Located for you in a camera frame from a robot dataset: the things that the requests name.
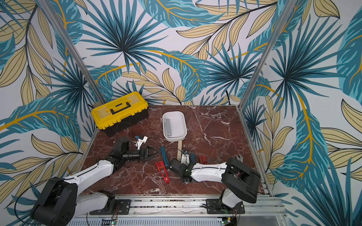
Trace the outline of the white plastic storage box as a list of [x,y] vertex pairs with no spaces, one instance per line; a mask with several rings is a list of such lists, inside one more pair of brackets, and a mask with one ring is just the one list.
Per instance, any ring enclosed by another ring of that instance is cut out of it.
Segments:
[[[172,135],[170,137],[167,136],[165,119],[170,119]],[[184,140],[187,135],[187,127],[185,116],[181,111],[172,111],[166,112],[162,116],[162,124],[163,124],[163,134],[168,142],[177,142],[179,140]]]

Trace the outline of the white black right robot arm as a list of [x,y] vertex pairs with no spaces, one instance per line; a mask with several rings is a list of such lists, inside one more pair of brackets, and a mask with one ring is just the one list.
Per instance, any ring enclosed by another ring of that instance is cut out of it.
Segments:
[[234,208],[241,201],[257,201],[261,175],[235,158],[220,164],[188,165],[172,159],[169,166],[185,183],[209,181],[224,184],[226,189],[219,199],[221,206]]

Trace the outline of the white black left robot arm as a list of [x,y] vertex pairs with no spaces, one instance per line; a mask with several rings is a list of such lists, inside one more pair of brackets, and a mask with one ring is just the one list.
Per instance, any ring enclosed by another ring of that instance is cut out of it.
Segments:
[[126,162],[146,162],[159,151],[147,146],[136,152],[127,146],[114,148],[93,166],[66,178],[54,177],[46,183],[30,212],[30,218],[46,226],[66,226],[74,217],[87,213],[114,214],[118,210],[114,194],[99,191],[82,195],[88,187],[116,173]]

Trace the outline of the red clip tool left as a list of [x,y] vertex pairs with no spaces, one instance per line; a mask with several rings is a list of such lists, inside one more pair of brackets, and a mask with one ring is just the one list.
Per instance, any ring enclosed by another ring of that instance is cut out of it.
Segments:
[[168,177],[167,169],[164,165],[164,162],[163,161],[156,162],[156,167],[157,167],[158,171],[161,173],[164,182],[169,183],[170,179]]

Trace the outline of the red clip tool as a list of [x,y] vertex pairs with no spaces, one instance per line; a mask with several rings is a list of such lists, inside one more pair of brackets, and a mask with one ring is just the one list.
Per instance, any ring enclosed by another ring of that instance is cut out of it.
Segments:
[[200,164],[207,164],[207,157],[204,155],[200,155],[199,162],[200,162]]
[[168,177],[167,169],[164,165],[164,162],[163,161],[156,162],[156,167],[157,167],[158,171],[161,173],[164,182],[169,183],[170,179]]

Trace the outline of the teal block right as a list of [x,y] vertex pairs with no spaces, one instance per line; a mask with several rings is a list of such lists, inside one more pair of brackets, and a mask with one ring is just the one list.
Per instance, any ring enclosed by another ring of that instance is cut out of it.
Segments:
[[189,162],[190,163],[196,163],[196,156],[194,153],[190,153],[189,155]]

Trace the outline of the teal block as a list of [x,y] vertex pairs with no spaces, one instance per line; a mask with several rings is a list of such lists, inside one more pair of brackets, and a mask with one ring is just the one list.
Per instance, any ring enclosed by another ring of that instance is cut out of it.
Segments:
[[162,158],[163,158],[163,163],[164,163],[165,168],[169,169],[169,161],[168,161],[168,158],[167,158],[165,147],[160,147],[160,152],[161,152],[161,155],[162,155]]
[[196,163],[196,156],[194,153],[190,153],[189,155],[189,162],[190,163]]

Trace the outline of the teal block left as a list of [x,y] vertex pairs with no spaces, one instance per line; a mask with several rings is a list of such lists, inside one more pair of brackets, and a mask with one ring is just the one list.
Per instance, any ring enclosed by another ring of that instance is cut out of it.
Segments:
[[163,158],[163,163],[164,163],[165,168],[169,169],[169,161],[168,161],[168,158],[167,158],[165,147],[160,147],[160,152],[161,152],[161,155],[162,155],[162,158]]

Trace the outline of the red clip tool right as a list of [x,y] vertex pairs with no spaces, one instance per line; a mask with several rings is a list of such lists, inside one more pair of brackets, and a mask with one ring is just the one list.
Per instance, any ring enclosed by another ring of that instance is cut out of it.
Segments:
[[200,164],[207,164],[207,157],[204,155],[200,155],[199,162],[200,162]]

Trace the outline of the beige wooden block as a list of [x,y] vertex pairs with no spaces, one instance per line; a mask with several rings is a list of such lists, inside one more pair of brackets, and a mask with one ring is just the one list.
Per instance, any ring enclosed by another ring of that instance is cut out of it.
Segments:
[[183,156],[183,152],[182,152],[182,145],[183,145],[183,141],[182,140],[179,140],[178,141],[178,152],[177,152],[177,160],[179,162],[181,162],[182,160],[182,156]]

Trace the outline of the yellow black toolbox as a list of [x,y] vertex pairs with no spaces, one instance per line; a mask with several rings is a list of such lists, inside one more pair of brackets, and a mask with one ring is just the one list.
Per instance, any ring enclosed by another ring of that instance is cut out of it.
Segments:
[[149,105],[138,92],[132,92],[92,110],[99,130],[109,137],[148,118]]

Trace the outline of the orange adjustable wrench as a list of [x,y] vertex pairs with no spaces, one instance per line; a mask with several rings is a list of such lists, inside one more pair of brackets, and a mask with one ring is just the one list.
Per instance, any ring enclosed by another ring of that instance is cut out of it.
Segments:
[[243,162],[243,159],[244,159],[241,154],[236,155],[235,158],[240,162]]

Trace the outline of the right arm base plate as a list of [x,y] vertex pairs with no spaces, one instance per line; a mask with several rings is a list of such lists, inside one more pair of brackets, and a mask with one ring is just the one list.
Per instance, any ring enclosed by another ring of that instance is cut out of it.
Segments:
[[206,199],[206,203],[202,204],[202,207],[208,214],[245,214],[243,202],[239,202],[231,208],[222,204],[220,199]]

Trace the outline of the aluminium front rail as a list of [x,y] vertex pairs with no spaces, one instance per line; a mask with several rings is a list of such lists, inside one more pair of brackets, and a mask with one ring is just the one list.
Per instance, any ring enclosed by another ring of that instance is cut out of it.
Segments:
[[256,203],[243,201],[230,211],[220,209],[219,195],[117,195],[115,200],[128,201],[128,217],[271,216],[279,226],[291,225],[282,200],[269,195],[259,194]]

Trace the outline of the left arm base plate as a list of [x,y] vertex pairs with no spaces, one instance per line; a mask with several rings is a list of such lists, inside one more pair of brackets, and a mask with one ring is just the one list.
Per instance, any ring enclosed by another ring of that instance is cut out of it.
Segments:
[[90,215],[128,215],[131,200],[121,199],[108,201],[106,207],[101,210],[90,212]]

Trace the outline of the left aluminium corner post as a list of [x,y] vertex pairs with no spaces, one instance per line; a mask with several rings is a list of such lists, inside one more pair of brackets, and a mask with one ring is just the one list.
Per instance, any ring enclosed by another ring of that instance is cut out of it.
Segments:
[[61,10],[62,16],[59,16],[57,14],[56,10],[54,9],[54,7],[51,4],[51,1],[41,0],[41,1],[38,1],[38,3],[39,3],[39,6],[44,10],[44,13],[48,17],[49,21],[52,23],[55,31],[59,34],[61,40],[64,42],[65,48],[68,50],[69,54],[72,56],[75,63],[78,65],[80,71],[82,72],[83,76],[87,80],[89,86],[93,89],[97,100],[101,104],[105,104],[106,101],[105,101],[102,93],[97,88],[96,83],[93,80],[86,64],[82,60],[81,55],[77,51],[71,37],[69,36],[69,34],[67,32],[67,25],[66,25],[67,19],[66,19],[64,11],[61,9],[61,5],[60,5],[59,1],[56,1],[56,3],[58,5],[59,9]]

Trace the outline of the aluminium corner post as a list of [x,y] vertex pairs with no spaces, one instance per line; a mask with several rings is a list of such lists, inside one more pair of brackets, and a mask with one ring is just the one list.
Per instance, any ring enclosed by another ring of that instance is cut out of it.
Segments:
[[248,98],[253,91],[253,87],[255,86],[255,84],[257,82],[258,76],[261,73],[263,66],[265,65],[267,57],[271,53],[296,2],[297,2],[296,0],[286,2],[285,7],[284,7],[283,11],[281,12],[280,17],[277,20],[275,30],[271,33],[268,43],[267,43],[267,45],[261,55],[261,58],[258,62],[258,65],[256,66],[254,73],[251,76],[251,79],[249,80],[248,86],[243,94],[243,98],[241,99],[241,102],[238,107],[238,110],[240,112],[242,112],[242,110],[246,106]]
[[87,80],[89,86],[93,89],[97,100],[101,104],[105,104],[106,101],[105,101],[102,93],[97,88],[96,83],[93,80],[86,64],[82,60],[81,55],[77,51],[71,37],[69,36],[69,34],[67,32],[67,25],[66,25],[67,19],[66,19],[64,11],[61,9],[61,5],[60,5],[59,1],[56,1],[56,3],[58,5],[59,9],[61,10],[62,16],[59,16],[57,14],[56,10],[54,9],[54,7],[51,4],[51,1],[41,0],[41,1],[38,1],[38,3],[39,3],[39,6],[44,10],[44,13],[48,17],[49,21],[52,23],[55,31],[59,34],[61,40],[64,42],[65,48],[68,50],[69,54],[72,56],[75,63],[78,65],[80,71],[82,72],[83,76]]

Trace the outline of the right aluminium corner post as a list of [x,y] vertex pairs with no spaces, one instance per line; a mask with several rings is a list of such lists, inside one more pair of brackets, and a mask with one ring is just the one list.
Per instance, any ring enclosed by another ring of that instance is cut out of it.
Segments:
[[258,76],[261,73],[263,66],[265,65],[267,57],[271,53],[296,2],[297,2],[296,0],[286,2],[285,7],[284,7],[283,11],[281,12],[280,17],[277,20],[275,30],[271,33],[268,43],[267,43],[267,45],[261,55],[261,58],[258,62],[258,65],[256,66],[254,73],[251,76],[251,79],[249,80],[248,86],[243,94],[243,98],[241,99],[241,102],[238,107],[238,110],[240,112],[242,112],[242,110],[246,106],[248,98],[253,91],[253,87],[255,86],[255,84],[257,82]]

